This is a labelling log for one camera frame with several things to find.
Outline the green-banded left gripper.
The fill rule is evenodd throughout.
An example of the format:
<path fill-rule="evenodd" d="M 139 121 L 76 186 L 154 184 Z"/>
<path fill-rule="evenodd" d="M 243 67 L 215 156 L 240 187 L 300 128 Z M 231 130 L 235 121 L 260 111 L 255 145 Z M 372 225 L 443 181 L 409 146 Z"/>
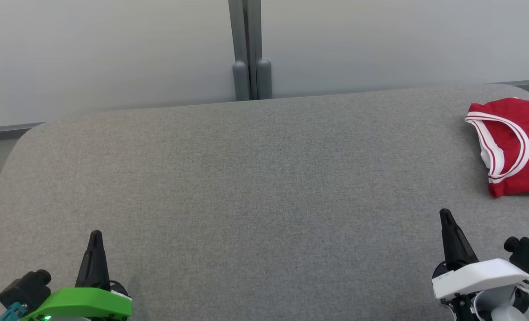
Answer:
<path fill-rule="evenodd" d="M 93 253 L 96 242 L 96 286 L 93 281 Z M 133 314 L 132 298 L 116 281 L 110 281 L 101 231 L 92 231 L 83 254 L 75 287 L 52 294 L 21 321 L 127 321 Z"/>

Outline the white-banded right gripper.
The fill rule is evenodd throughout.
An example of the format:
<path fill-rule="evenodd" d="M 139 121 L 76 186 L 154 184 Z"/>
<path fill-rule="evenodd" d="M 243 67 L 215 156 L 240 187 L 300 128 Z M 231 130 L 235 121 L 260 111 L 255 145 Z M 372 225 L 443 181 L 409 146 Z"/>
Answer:
<path fill-rule="evenodd" d="M 527 321 L 529 274 L 507 260 L 479 262 L 449 209 L 440 209 L 444 264 L 432 279 L 434 296 L 455 321 Z"/>

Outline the grey window sill rail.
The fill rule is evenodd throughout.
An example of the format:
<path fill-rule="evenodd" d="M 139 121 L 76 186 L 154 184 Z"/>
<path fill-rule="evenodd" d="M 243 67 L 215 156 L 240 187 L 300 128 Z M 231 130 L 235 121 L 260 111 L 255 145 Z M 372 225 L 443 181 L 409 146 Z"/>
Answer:
<path fill-rule="evenodd" d="M 17 140 L 26 132 L 41 124 L 44 124 L 44 122 L 0 126 L 0 140 Z"/>

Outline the grey window frame post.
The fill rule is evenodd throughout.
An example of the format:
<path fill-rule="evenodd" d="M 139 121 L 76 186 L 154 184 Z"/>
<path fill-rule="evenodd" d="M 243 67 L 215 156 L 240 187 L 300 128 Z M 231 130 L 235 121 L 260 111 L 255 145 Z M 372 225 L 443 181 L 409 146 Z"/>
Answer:
<path fill-rule="evenodd" d="M 272 99 L 272 63 L 262 53 L 262 0 L 228 0 L 236 100 Z"/>

